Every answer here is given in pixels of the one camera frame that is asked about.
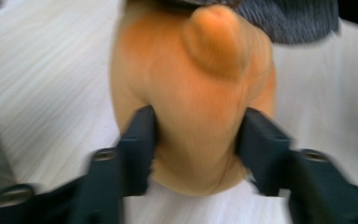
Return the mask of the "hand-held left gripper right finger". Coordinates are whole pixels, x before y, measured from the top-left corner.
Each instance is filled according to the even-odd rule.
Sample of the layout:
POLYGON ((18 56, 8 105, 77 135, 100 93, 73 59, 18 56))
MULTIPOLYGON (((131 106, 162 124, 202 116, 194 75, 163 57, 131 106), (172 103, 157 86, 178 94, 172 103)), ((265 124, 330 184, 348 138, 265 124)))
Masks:
POLYGON ((265 196, 290 191, 293 224, 358 224, 358 187, 320 151, 292 150, 291 139, 256 109, 246 110, 236 153, 265 196))

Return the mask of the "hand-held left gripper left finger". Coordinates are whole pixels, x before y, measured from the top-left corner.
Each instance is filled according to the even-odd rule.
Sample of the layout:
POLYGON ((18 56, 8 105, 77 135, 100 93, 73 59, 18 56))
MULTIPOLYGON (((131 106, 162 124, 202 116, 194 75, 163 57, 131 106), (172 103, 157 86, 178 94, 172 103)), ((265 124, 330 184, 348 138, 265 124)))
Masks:
POLYGON ((156 147, 152 106, 138 109, 115 147, 96 151, 76 193, 74 224, 124 224, 123 199, 146 193, 156 147))

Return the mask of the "orange plush toy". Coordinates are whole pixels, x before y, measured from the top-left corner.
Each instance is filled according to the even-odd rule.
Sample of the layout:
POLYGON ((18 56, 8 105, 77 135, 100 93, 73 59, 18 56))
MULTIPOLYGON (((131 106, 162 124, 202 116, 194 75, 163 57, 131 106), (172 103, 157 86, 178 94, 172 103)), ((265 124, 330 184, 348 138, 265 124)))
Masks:
POLYGON ((247 108, 273 115, 276 72, 267 35, 222 5, 179 9, 128 0, 116 32, 111 91, 125 131, 153 107, 158 142, 152 177, 181 194, 206 196, 241 182, 235 154, 247 108))

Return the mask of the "grey cloth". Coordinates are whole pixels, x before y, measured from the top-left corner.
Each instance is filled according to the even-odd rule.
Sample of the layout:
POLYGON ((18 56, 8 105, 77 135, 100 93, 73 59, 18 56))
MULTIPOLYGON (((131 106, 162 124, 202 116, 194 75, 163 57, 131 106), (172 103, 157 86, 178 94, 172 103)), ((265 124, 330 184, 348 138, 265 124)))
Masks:
POLYGON ((265 32, 273 43, 309 44, 338 31, 337 0, 162 0, 196 9, 222 5, 265 32))

